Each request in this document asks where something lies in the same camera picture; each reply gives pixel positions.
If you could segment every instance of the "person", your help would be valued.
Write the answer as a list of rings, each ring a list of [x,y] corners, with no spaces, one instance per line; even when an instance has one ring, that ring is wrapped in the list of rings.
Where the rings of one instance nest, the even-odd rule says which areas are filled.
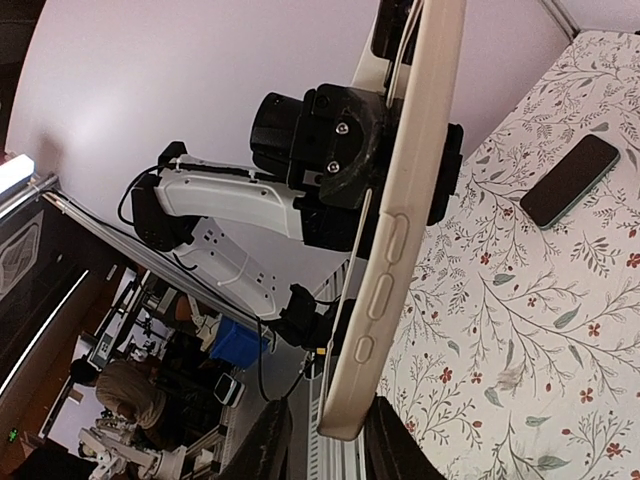
[[[150,381],[148,365],[115,360],[99,372],[85,359],[71,364],[71,381],[95,387],[96,398],[113,413],[137,423],[159,450],[174,450],[184,437],[182,409]]]

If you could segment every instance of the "brown shirt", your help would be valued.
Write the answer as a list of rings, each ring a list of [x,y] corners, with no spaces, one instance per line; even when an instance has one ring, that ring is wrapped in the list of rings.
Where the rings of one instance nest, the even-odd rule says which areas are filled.
[[[167,397],[129,363],[116,360],[107,365],[96,384],[96,397],[112,412],[118,411],[121,403],[135,410],[136,422],[147,430],[153,427],[164,410]]]

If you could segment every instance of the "green light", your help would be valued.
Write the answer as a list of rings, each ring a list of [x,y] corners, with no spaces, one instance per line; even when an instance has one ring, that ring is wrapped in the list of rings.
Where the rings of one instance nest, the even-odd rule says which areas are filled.
[[[9,432],[9,443],[13,443],[18,439],[18,429],[14,428]]]

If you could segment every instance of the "fluorescent light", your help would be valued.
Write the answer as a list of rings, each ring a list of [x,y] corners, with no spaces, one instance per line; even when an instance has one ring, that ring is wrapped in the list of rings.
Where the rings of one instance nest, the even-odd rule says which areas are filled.
[[[29,178],[34,171],[35,162],[26,155],[19,155],[0,165],[0,194]]]
[[[56,315],[58,315],[58,312],[60,312],[64,304],[67,303],[67,300],[69,300],[71,295],[73,295],[73,293],[78,289],[78,287],[80,286],[80,284],[86,278],[87,275],[89,275],[89,270],[85,270],[85,272],[82,274],[80,279],[75,283],[73,287],[71,287],[71,290],[67,292],[67,294],[64,296],[62,301],[53,310],[53,312],[51,312],[51,315],[49,315],[49,318],[47,318],[47,320],[44,322],[44,325],[40,327],[40,330],[38,330],[38,333],[35,334],[31,342],[29,343],[29,345],[27,345],[27,348],[24,350],[24,352],[22,352],[22,355],[20,355],[20,358],[18,359],[16,364],[13,366],[13,368],[9,372],[9,375],[7,375],[7,379],[4,381],[2,386],[0,386],[0,397],[4,395],[4,392],[9,386],[9,384],[11,383],[11,381],[13,380],[13,377],[16,376],[16,373],[18,373],[18,370],[20,370],[20,367],[22,366],[24,361],[27,359],[27,357],[31,353],[31,350],[33,350],[33,347],[35,347],[36,343],[38,343],[38,340],[40,340],[40,337],[42,337],[42,335],[47,330],[51,322],[53,322],[53,319],[56,317]]]

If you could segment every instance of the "desk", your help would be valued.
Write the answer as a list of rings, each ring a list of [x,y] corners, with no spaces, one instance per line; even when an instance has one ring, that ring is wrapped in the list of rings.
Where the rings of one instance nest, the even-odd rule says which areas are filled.
[[[640,37],[588,32],[466,160],[379,392],[448,479],[640,479]],[[518,201],[582,137],[622,159],[551,231]]]

